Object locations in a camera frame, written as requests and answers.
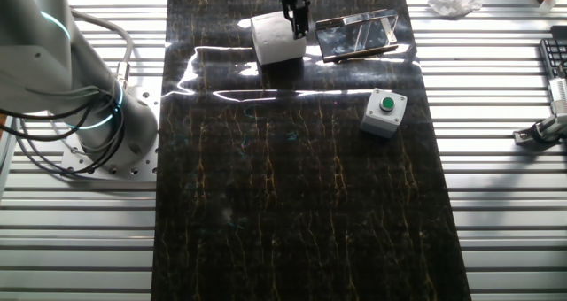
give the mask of keyboard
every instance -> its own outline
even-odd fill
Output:
[[[567,78],[567,39],[541,40],[540,51],[548,78]]]

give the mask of black marble surface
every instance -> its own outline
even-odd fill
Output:
[[[396,52],[324,64],[312,32],[260,68],[277,0],[169,0],[152,300],[470,300],[405,0],[312,0],[312,27],[383,8]],[[372,88],[408,97],[389,141]]]

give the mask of metal rail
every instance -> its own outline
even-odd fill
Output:
[[[567,0],[546,17],[535,0],[485,0],[461,20],[407,1],[473,299],[566,300],[567,151],[530,153],[512,132],[549,115],[537,45],[567,24]],[[131,84],[159,94],[167,0],[69,2],[131,32]],[[123,41],[79,27],[115,67]],[[63,145],[39,147],[61,160]],[[0,203],[0,300],[149,300],[154,205],[154,185],[69,185],[16,147]]]

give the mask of mounting plate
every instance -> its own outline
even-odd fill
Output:
[[[150,94],[150,92],[148,92],[148,89],[145,89],[143,87],[128,88],[126,90],[126,93],[148,104],[159,123],[159,104],[161,96],[158,93]],[[79,137],[77,135],[71,135],[67,137],[66,141],[69,143],[69,145],[71,145],[71,147],[76,147],[77,150],[82,149]],[[90,179],[108,181],[156,181],[156,173],[158,171],[158,143],[159,136],[156,135],[156,139],[150,151],[144,156],[144,158],[142,158],[139,162],[134,163],[133,165],[124,166],[113,170],[110,170],[107,167],[100,167],[92,172],[92,174],[80,174],[80,176],[89,177]],[[92,160],[88,156],[77,154],[76,152],[65,147],[63,159],[61,162],[61,165],[63,167],[72,167],[73,170],[80,170],[90,164],[92,164]]]

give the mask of white cylinder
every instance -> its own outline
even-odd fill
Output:
[[[540,5],[540,13],[541,14],[548,14],[551,9],[555,6],[555,0],[543,0]]]
[[[272,12],[252,18],[254,49],[261,65],[282,62],[305,55],[305,38],[293,40],[291,22],[283,12]]]

